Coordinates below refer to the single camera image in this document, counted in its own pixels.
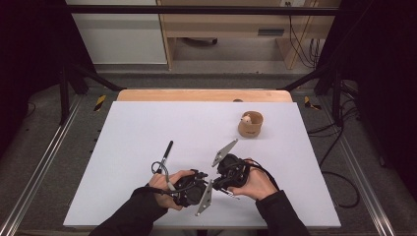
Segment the white table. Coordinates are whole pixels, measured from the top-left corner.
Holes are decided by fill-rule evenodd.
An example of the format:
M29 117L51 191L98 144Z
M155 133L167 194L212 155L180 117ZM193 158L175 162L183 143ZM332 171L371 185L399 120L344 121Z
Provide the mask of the white table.
M265 118L255 139L237 132L248 110ZM214 179L214 156L234 139L239 142L231 153L266 168L307 227L340 226L296 103L201 101L114 102L64 225L95 227L108 218L148 182L151 164L161 160L169 141L174 141L166 163L171 173L196 168ZM155 228L266 227L249 198L213 192L211 206L200 216L194 216L197 207L171 209Z

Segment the gray floor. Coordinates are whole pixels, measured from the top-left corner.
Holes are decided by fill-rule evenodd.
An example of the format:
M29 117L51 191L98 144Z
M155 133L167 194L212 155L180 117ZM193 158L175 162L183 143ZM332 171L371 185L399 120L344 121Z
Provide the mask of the gray floor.
M176 67L172 71L144 65L101 66L99 69L102 75L110 81L128 88L208 89L276 89L297 80L310 71L302 65L298 65L290 72L283 70L282 59L274 53L267 53L275 49L276 45L270 40L220 39L218 45L185 40L179 42L175 55ZM74 197L89 162L95 139L99 136L111 101L117 96L117 92L103 88L90 80L88 82L89 93L81 95L80 108L74 122L22 218L18 235L64 235L63 232L71 232L75 235L75 230L63 227L62 223L68 211L69 202ZM310 90L313 85L314 82L310 82L292 92L294 101L299 104L307 130L330 123L325 109L316 110L304 106L305 95L309 95L313 104L319 104L322 107L326 107L330 102L328 96L315 97ZM93 111L98 97L102 94L106 95L102 108L100 111ZM78 97L80 96L71 95L72 100L77 100ZM2 200L0 219L2 222L12 211L59 128L58 87L48 88L35 94L30 102L30 110L34 109L33 105L35 105L35 110L25 119L15 140L0 160ZM349 102L347 105L354 106L354 103ZM361 121L355 116L345 122L344 137L368 177L395 235L417 235L416 203L402 185L396 172L380 167L378 154ZM334 139L335 136L311 138L318 161L322 159ZM352 179L345 155L345 151L338 143L322 169ZM325 179L334 201L340 204L354 202L354 191L344 181L332 176L325 176ZM369 214L369 207L363 200L355 208L337 206L336 211L342 224L341 228L312 230L312 234L384 235L378 232Z

